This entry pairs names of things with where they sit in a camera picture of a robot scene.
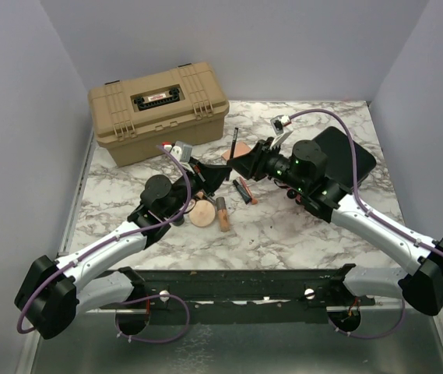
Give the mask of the beige concealer tube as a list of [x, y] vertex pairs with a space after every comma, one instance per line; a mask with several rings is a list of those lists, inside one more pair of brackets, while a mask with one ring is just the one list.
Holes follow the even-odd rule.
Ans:
[[230, 230], [230, 222], [225, 199], [220, 196], [216, 198], [216, 212], [218, 216], [218, 223], [221, 232], [228, 232]]

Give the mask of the small black round jar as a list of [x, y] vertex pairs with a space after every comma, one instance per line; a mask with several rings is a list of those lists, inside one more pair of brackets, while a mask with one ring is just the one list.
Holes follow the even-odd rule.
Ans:
[[183, 215], [181, 215], [178, 219], [172, 222], [172, 224], [177, 227], [183, 225], [184, 223], [185, 223], [185, 217]]

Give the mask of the black makeup drawer organizer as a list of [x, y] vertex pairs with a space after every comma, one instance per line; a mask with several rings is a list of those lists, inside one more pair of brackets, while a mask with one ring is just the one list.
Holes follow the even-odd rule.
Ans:
[[375, 166], [372, 154], [340, 130], [328, 128], [313, 139], [297, 141], [277, 176], [290, 188], [289, 196], [318, 214], [337, 209]]

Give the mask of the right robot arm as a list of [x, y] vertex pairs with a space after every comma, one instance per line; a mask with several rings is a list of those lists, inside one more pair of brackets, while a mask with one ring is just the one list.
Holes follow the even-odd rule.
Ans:
[[240, 176], [264, 178], [287, 187], [307, 212], [358, 235], [389, 256], [398, 268], [350, 270], [329, 286], [331, 299], [346, 305], [357, 296], [404, 299], [418, 312], [436, 316], [443, 308], [443, 237], [422, 235], [395, 222], [360, 197], [357, 187], [376, 160], [341, 132], [300, 140], [289, 157], [273, 138], [229, 159]]

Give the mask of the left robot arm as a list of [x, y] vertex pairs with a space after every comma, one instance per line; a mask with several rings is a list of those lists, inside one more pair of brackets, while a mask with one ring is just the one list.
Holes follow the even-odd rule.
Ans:
[[144, 296], [140, 284], [126, 274], [104, 272], [130, 255], [157, 243], [172, 226], [183, 223], [198, 192], [213, 195], [230, 174], [226, 165], [204, 164], [191, 158], [176, 164], [181, 177], [166, 175], [146, 181], [139, 205], [123, 223], [92, 245], [71, 255], [35, 259], [14, 299], [20, 311], [17, 331], [38, 332], [45, 340], [58, 336], [82, 312], [122, 302], [132, 308]]

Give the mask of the black eyeliner pencil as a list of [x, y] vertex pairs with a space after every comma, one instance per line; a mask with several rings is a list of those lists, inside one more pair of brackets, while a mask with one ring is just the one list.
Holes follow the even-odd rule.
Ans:
[[[234, 153], [235, 153], [236, 145], [237, 145], [238, 132], [239, 132], [239, 128], [235, 127], [232, 141], [231, 141], [231, 145], [230, 145], [230, 153], [229, 153], [229, 157], [227, 158], [227, 162], [230, 161], [234, 157]], [[230, 181], [230, 172], [228, 173], [228, 175], [226, 177], [226, 181], [227, 182]]]

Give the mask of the black and coral lipstick tube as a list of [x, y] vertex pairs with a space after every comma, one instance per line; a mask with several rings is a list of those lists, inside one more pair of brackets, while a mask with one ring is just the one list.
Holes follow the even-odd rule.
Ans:
[[252, 195], [246, 181], [242, 177], [234, 179], [233, 184], [245, 204], [255, 205], [258, 203], [258, 200]]

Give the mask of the round wooden compact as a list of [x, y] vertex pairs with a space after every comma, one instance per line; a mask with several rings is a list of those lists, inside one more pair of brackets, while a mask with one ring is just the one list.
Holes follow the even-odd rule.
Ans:
[[188, 217], [196, 227], [205, 228], [214, 222], [216, 210], [210, 201], [199, 200], [189, 212]]

